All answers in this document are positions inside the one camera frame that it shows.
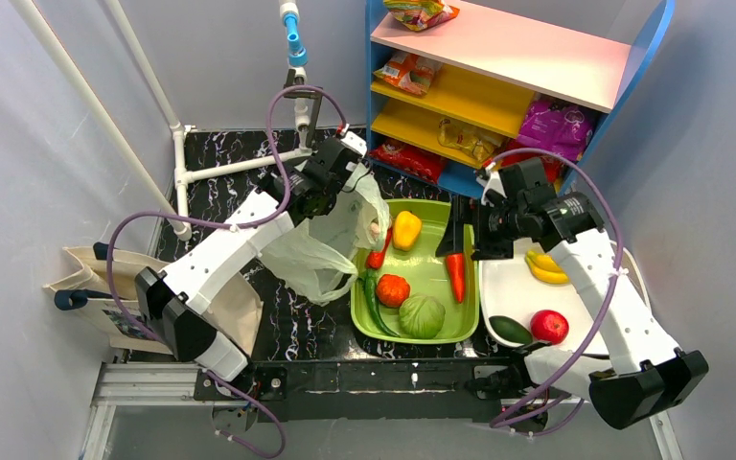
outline carrot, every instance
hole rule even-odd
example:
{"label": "carrot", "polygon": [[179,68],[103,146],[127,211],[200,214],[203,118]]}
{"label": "carrot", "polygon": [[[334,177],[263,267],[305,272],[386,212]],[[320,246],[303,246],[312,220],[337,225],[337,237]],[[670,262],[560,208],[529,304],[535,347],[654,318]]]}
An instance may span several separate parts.
{"label": "carrot", "polygon": [[383,247],[382,252],[372,251],[371,254],[368,254],[368,259],[365,260],[365,266],[379,270],[382,267],[382,263],[385,262],[385,252],[387,252],[388,244],[390,244],[392,239],[393,231],[391,227],[388,227],[388,235],[385,237],[385,247]]}
{"label": "carrot", "polygon": [[464,280],[464,254],[450,254],[445,257],[445,266],[452,285],[452,295],[459,304],[464,302],[466,282]]}

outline black wire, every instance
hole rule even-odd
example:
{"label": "black wire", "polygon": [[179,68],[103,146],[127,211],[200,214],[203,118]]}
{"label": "black wire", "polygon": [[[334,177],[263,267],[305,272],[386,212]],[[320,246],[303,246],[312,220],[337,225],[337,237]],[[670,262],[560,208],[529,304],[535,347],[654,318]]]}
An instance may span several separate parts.
{"label": "black wire", "polygon": [[359,179],[356,180],[356,182],[354,183],[354,186],[351,188],[351,190],[347,190],[347,191],[344,190],[344,191],[342,191],[342,193],[344,193],[344,194],[352,194],[354,192],[354,190],[357,189],[357,184],[359,183],[360,180],[362,180],[362,177],[365,177],[366,175],[370,174],[373,169],[374,169],[374,164],[373,163],[368,163],[368,171],[366,171],[365,174],[361,175],[359,177]]}

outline yellow bell pepper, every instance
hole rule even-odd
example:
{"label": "yellow bell pepper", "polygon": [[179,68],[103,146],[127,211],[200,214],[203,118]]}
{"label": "yellow bell pepper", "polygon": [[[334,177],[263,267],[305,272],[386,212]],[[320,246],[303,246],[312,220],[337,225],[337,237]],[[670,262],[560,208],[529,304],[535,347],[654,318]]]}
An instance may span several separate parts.
{"label": "yellow bell pepper", "polygon": [[394,247],[401,251],[409,251],[422,233],[422,220],[409,211],[402,211],[396,216],[393,225]]}

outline cabbage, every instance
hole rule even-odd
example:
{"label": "cabbage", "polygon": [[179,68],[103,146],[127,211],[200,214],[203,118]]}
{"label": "cabbage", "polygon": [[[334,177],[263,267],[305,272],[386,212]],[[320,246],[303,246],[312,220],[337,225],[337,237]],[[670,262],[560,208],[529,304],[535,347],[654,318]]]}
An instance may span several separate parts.
{"label": "cabbage", "polygon": [[444,326],[445,308],[429,295],[411,295],[399,308],[402,330],[415,338],[433,338]]}

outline cucumber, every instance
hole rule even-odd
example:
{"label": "cucumber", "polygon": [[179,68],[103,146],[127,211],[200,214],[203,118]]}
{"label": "cucumber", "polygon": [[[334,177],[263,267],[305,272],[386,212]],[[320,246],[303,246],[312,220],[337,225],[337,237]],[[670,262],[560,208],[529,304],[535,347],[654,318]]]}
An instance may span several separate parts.
{"label": "cucumber", "polygon": [[490,326],[500,338],[510,342],[526,345],[534,340],[528,329],[508,316],[491,316]]}

